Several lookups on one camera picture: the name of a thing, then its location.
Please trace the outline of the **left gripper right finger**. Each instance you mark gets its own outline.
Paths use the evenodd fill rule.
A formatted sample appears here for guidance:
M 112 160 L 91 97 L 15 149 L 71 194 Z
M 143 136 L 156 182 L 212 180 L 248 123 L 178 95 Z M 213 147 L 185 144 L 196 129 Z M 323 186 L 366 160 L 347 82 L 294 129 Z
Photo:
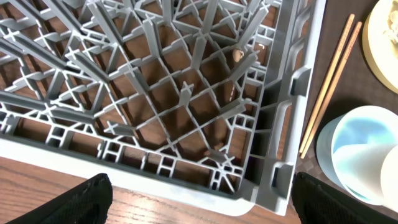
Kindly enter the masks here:
M 302 223 L 397 224 L 397 220 L 305 172 L 294 176 L 292 203 Z

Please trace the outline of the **white cup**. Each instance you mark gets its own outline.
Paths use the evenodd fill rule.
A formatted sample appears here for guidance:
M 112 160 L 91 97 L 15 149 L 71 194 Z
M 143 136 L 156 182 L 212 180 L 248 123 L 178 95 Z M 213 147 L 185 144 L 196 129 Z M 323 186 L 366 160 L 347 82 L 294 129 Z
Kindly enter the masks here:
M 343 187 L 366 203 L 397 211 L 397 144 L 351 144 L 333 155 Z

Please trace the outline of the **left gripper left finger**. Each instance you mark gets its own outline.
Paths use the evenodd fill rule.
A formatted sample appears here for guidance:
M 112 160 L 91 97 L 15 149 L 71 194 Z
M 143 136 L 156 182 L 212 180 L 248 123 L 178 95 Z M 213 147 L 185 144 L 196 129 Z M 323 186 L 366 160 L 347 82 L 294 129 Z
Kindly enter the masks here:
M 109 177 L 100 173 L 10 222 L 104 224 L 112 202 L 113 187 Z

